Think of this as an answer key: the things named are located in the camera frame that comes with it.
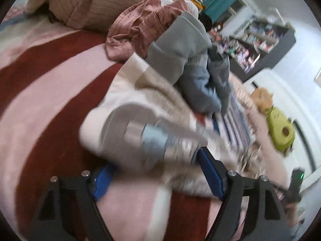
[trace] blue gripper pad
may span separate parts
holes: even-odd
[[[116,167],[113,164],[107,164],[98,172],[97,176],[94,178],[95,189],[92,195],[95,201],[98,201],[102,196],[106,194],[107,188],[110,185],[115,170]]]
[[[201,166],[213,195],[222,200],[227,188],[227,180],[222,180],[223,176],[226,178],[225,171],[227,171],[223,163],[215,160],[207,148],[201,148],[198,151],[197,161]]]

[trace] metal bolt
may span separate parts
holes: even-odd
[[[235,170],[229,170],[228,172],[227,172],[230,176],[232,176],[232,177],[235,177],[236,176],[236,171]]]
[[[88,177],[90,175],[90,171],[89,170],[84,170],[83,172],[81,172],[81,175],[83,177]]]
[[[58,180],[57,176],[53,176],[53,177],[50,178],[51,182],[57,182],[57,180]]]
[[[261,179],[264,181],[264,182],[267,182],[269,180],[269,178],[265,175],[262,175],[261,176]]]

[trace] toy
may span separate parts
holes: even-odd
[[[266,116],[275,148],[287,156],[287,150],[291,148],[295,133],[292,122],[276,107],[272,107]]]
[[[271,109],[273,106],[273,101],[272,101],[273,94],[270,94],[263,87],[259,87],[255,89],[252,92],[251,97],[255,102],[257,108],[259,109],[259,111],[264,115],[266,115],[269,109]]]

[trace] dark red stripe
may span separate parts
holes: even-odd
[[[203,241],[211,199],[173,193],[163,241]]]
[[[98,106],[114,76],[116,63],[70,100],[38,139],[22,170],[16,190],[16,217],[20,232],[27,237],[36,203],[50,177],[75,176],[97,167],[102,160],[83,149],[78,131],[88,112]]]
[[[0,116],[12,99],[33,81],[105,40],[104,34],[82,30],[25,51],[15,62],[0,70]]]

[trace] black device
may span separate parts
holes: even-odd
[[[243,196],[249,196],[241,239],[243,241],[290,241],[284,208],[269,179],[241,177],[215,160],[206,147],[197,153],[197,161],[215,196],[222,205],[205,241],[229,241],[239,225]],[[115,168],[111,165],[95,172],[83,171],[75,178],[52,177],[41,196],[31,223],[30,241],[77,241],[68,215],[64,196],[73,195],[78,202],[86,236],[90,241],[113,241],[96,206],[111,181]],[[292,184],[293,194],[299,184]]]

